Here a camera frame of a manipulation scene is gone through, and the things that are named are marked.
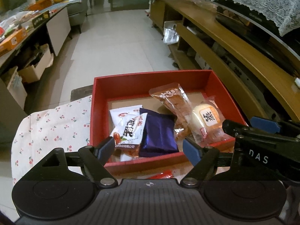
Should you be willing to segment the round bun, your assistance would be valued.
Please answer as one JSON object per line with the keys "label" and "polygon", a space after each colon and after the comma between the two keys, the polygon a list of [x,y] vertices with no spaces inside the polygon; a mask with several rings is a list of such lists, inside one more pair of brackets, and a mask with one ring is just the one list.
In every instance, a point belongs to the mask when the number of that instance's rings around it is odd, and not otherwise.
{"label": "round bun", "polygon": [[195,142],[201,147],[225,141],[229,138],[223,132],[224,115],[215,102],[215,97],[208,97],[201,103],[192,103],[188,124]]}

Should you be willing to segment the red snack bag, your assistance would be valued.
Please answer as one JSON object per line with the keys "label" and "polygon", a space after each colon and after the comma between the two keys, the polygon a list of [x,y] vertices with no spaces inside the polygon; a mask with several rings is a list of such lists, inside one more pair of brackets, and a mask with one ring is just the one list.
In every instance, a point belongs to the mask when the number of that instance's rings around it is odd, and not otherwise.
{"label": "red snack bag", "polygon": [[173,178],[173,177],[174,177],[174,175],[173,175],[171,170],[165,170],[165,171],[160,172],[156,175],[148,177],[147,179],[170,179],[170,178]]}

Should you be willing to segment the white duck gizzard packet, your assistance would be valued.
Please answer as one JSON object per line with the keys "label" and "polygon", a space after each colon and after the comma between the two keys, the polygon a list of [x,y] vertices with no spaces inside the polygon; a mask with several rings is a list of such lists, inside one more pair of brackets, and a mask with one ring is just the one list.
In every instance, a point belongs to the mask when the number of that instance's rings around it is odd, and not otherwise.
{"label": "white duck gizzard packet", "polygon": [[113,129],[111,135],[115,142],[115,149],[138,149],[143,140],[147,113],[140,115],[128,114]]}

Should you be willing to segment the blue foil snack packet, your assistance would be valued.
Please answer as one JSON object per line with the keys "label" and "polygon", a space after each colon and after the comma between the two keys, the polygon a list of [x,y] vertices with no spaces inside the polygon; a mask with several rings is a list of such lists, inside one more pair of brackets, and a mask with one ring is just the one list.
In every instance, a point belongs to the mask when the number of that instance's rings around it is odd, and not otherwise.
{"label": "blue foil snack packet", "polygon": [[144,108],[140,108],[139,112],[140,115],[147,114],[139,156],[152,158],[177,153],[179,149],[173,132],[174,116]]}

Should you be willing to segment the orange dried tofu packet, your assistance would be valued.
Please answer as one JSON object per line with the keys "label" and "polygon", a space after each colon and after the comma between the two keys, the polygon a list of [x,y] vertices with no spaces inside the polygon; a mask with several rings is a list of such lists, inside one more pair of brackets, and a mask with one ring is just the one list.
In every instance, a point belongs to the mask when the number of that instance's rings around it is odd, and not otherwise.
{"label": "orange dried tofu packet", "polygon": [[192,112],[192,105],[185,91],[179,83],[170,83],[152,88],[149,94],[158,99],[169,111],[176,116],[174,137],[176,141],[183,140],[191,134],[188,121]]}

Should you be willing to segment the white snack packet in box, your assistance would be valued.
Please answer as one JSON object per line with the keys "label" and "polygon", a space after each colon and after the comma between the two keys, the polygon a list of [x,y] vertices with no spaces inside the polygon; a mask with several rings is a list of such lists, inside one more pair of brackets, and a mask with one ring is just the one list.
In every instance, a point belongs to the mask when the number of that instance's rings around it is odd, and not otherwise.
{"label": "white snack packet in box", "polygon": [[109,110],[110,116],[114,126],[117,126],[123,119],[128,117],[138,116],[140,108],[143,108],[142,105],[135,105],[129,107],[121,107],[116,109]]}

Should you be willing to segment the wooden TV cabinet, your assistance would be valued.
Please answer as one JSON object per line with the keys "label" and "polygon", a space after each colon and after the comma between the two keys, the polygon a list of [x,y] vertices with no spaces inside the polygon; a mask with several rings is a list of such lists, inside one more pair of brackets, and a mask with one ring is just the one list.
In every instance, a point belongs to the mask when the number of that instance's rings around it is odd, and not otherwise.
{"label": "wooden TV cabinet", "polygon": [[246,66],[273,94],[292,120],[299,120],[299,88],[294,78],[216,21],[216,13],[188,1],[161,0],[212,37]]}

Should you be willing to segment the cherry print tablecloth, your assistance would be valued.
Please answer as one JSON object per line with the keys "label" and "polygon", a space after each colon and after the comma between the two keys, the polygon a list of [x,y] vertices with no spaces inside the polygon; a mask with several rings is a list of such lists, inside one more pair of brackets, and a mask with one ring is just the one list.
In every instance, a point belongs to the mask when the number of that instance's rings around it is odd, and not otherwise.
{"label": "cherry print tablecloth", "polygon": [[90,144],[92,96],[40,112],[20,123],[11,149],[11,171],[16,184],[52,149],[74,152]]}

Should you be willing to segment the cardboard box on floor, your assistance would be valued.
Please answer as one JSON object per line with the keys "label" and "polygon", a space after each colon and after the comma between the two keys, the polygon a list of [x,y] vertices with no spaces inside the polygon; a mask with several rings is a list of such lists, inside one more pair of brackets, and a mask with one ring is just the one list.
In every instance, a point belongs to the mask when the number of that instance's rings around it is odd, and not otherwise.
{"label": "cardboard box on floor", "polygon": [[50,52],[48,44],[40,46],[37,53],[18,71],[22,81],[25,83],[37,82],[41,79],[46,68],[52,66],[54,60],[53,53]]}

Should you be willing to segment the silver plastic bag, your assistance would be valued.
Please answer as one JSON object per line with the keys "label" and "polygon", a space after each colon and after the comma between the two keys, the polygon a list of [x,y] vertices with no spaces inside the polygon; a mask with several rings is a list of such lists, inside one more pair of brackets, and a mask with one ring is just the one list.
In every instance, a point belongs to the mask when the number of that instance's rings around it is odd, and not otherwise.
{"label": "silver plastic bag", "polygon": [[175,44],[179,41],[179,34],[176,32],[177,23],[179,21],[165,21],[163,31],[163,43],[167,45]]}

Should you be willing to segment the orange box on shelf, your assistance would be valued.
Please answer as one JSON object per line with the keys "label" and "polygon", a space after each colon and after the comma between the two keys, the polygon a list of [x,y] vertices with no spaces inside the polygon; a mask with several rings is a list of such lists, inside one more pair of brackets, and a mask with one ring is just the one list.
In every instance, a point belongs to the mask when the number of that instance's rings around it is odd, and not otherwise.
{"label": "orange box on shelf", "polygon": [[27,36],[24,28],[13,32],[0,43],[0,56],[13,50]]}

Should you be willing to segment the grey upholstered chair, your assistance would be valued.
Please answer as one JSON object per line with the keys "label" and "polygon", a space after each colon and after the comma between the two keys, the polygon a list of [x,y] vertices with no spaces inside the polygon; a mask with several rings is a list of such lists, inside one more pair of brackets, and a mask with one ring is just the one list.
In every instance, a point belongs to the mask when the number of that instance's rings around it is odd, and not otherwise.
{"label": "grey upholstered chair", "polygon": [[87,0],[67,0],[67,11],[70,26],[78,29],[81,33],[81,26],[87,16]]}

